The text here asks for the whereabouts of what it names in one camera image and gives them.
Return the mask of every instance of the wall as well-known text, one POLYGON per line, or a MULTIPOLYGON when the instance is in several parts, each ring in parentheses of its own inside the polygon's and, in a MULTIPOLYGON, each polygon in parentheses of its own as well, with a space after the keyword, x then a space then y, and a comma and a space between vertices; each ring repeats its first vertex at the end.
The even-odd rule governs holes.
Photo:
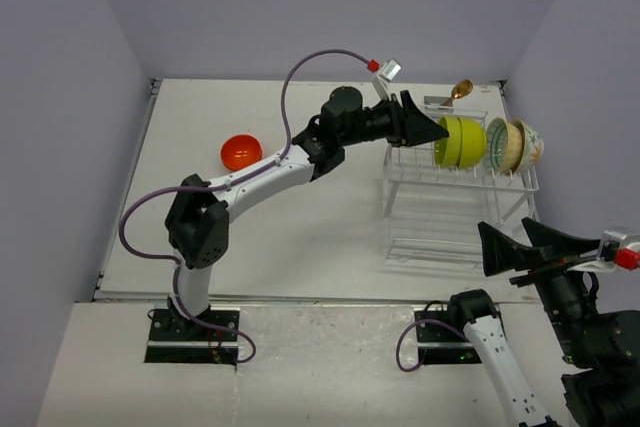
MULTIPOLYGON (((504 79, 553 0, 109 0, 156 77, 281 79, 302 56, 397 58, 402 82, 504 79)), ((301 79, 359 80, 318 60, 301 79)))
MULTIPOLYGON (((543 220, 584 236, 640 229, 640 0, 555 0, 508 83, 545 139, 543 220)), ((640 307, 638 275, 601 276, 610 309, 640 307)))
POLYGON ((0 425, 28 427, 72 302, 95 285, 148 80, 106 0, 0 12, 0 425))

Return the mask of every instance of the purple cable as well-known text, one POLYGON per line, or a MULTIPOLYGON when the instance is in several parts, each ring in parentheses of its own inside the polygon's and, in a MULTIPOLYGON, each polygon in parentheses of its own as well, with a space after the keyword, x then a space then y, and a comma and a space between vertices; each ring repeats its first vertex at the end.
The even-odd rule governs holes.
MULTIPOLYGON (((280 154, 280 157, 286 157, 286 155, 289 153, 289 149, 291 149, 291 126, 289 125, 289 119, 287 118, 287 109, 285 107, 286 102, 286 94, 287 94, 287 87, 289 87, 289 83, 291 82, 291 79, 293 77, 293 75, 298 71, 298 69, 300 67, 302 67, 303 64, 305 64, 306 62, 308 62, 311 59, 314 59, 316 57, 320 57, 321 55, 326 55, 326 54, 343 54, 343 55, 348 55, 350 57, 353 57, 355 59, 358 59, 359 61, 368 64, 369 61, 359 55, 356 54, 355 52, 351 52, 350 50, 344 50, 344 49, 326 49, 326 50, 319 50, 318 52, 314 52, 313 54, 309 54, 307 55, 305 58, 303 58, 302 60, 300 60, 296 65, 293 66, 293 68, 289 71, 289 73, 287 74, 287 76, 284 79, 284 83, 282 84, 282 91, 280 93, 280 113, 282 115, 282 123, 284 124, 284 132, 286 135, 286 142, 285 142, 285 146, 284 149, 282 151, 282 154, 280 154)), ((129 208, 124 212, 124 214, 122 215, 122 218, 120 219, 120 223, 118 225, 118 238, 120 239, 120 242, 122 243, 122 246, 131 254, 137 256, 137 257, 141 257, 143 259, 151 259, 151 260, 172 260, 173 262, 175 262, 176 264, 180 265, 180 259, 178 257, 176 257, 175 255, 171 255, 171 254, 150 254, 147 252, 142 252, 141 250, 136 249, 135 247, 133 247, 129 241, 127 240, 126 237, 126 233, 125 233, 125 227, 127 225, 127 222, 129 221, 129 218, 131 217, 131 215, 142 205, 145 204, 146 202, 149 202, 151 199, 155 199, 156 197, 160 197, 161 195, 165 195, 165 194, 171 194, 171 193, 179 193, 179 192, 192 192, 192 193, 207 193, 207 192, 217 192, 220 190, 225 190, 228 189, 229 186, 234 186, 236 184, 239 184, 240 182, 245 182, 246 180, 252 179, 253 177, 262 174, 263 172, 266 172, 267 170, 269 170, 271 167, 273 167, 274 165, 276 165, 276 162, 270 162, 268 164, 263 165, 262 167, 260 167, 259 169, 250 172, 249 174, 243 175, 241 177, 238 177, 237 179, 234 179, 230 185, 226 185, 226 184, 221 184, 221 185, 213 185, 210 187, 187 187, 187 186, 176 186, 176 187, 165 187, 164 189, 159 189, 156 190, 154 192, 151 192, 143 197, 141 197, 140 199, 136 200, 133 204, 131 204, 131 206, 129 206, 129 208)), ((227 332, 227 333, 231 333, 231 334, 235 334, 239 337, 242 337, 243 339, 245 339, 249 345, 251 345, 251 348, 253 349, 251 354, 246 358, 246 359, 242 359, 242 360, 238 360, 237 362, 239 364, 245 363, 245 362, 249 362, 251 359, 253 359, 253 357, 256 355, 256 344, 253 342, 253 340, 251 339, 251 337, 249 337, 247 334, 245 334, 244 332, 241 332, 238 329, 232 329, 230 327, 224 327, 221 325, 215 325, 215 324, 210 324, 208 322, 205 322, 203 320, 198 319, 197 317, 195 317, 194 315, 192 315, 184 306, 184 303, 182 302, 182 299, 180 298, 180 293, 178 291, 178 277, 180 275, 180 267, 175 269, 175 272, 173 274, 173 282, 172 282, 172 290, 173 290, 173 295, 175 297, 176 300, 176 304, 178 306, 178 308, 182 311, 182 313, 189 319, 191 320, 193 323, 200 325, 201 327, 205 327, 207 329, 210 330, 219 330, 221 332, 227 332)))
POLYGON ((412 329, 416 328, 420 324, 432 324, 432 325, 437 325, 439 327, 443 327, 443 328, 447 329, 449 332, 452 332, 455 335, 457 335, 458 337, 460 337, 462 340, 468 341, 468 339, 464 336, 464 334, 462 332, 460 332, 455 327, 451 327, 449 324, 446 324, 446 323, 444 323, 444 322, 442 322, 440 320, 436 320, 436 319, 416 320, 413 324, 411 324, 409 327, 404 329, 402 334, 400 334, 400 338, 398 339, 398 343, 396 344, 396 364, 398 365, 398 368, 403 372, 415 372, 416 370, 418 370, 420 368, 420 366, 422 365, 422 360, 424 360, 424 359, 422 359, 422 360, 418 359, 418 363, 416 365, 412 366, 412 367, 405 367, 400 362, 400 347, 402 346, 402 342, 404 341, 404 338, 407 336, 407 334, 409 332, 411 332, 412 329))

